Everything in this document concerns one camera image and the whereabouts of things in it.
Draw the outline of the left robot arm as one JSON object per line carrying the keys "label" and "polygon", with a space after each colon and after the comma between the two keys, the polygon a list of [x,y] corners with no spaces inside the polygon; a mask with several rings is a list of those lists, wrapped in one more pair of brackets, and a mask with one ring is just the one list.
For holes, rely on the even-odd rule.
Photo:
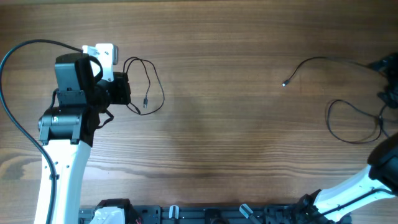
{"label": "left robot arm", "polygon": [[117,62],[118,55],[110,50],[56,58],[58,106],[51,106],[39,119],[39,140],[55,167],[55,194],[50,194],[50,165],[43,161],[35,223],[78,221],[94,132],[105,125],[100,114],[107,113],[109,105],[131,101],[127,75],[113,70]]}

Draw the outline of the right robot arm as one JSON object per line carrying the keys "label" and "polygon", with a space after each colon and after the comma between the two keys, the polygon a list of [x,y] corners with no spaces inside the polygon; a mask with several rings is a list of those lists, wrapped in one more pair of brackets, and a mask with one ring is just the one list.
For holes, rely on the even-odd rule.
{"label": "right robot arm", "polygon": [[[377,200],[397,197],[397,133],[392,136],[386,133],[383,118],[384,110],[387,107],[397,109],[397,52],[367,65],[339,57],[311,57],[302,61],[282,86],[285,87],[293,79],[304,63],[315,59],[351,63],[378,72],[387,79],[384,90],[377,94],[377,97],[384,102],[378,115],[361,111],[344,100],[332,101],[326,112],[326,126],[329,132],[342,142],[366,144],[378,140],[381,134],[385,135],[387,139],[370,153],[368,164],[363,170],[332,188],[317,190],[310,195],[306,194],[296,204],[280,208],[283,209],[286,221],[277,221],[275,215],[276,223],[351,223],[349,213],[352,211]],[[331,108],[337,102],[346,103],[361,114],[374,118],[376,127],[379,127],[377,136],[369,141],[347,141],[339,138],[330,126]]]}

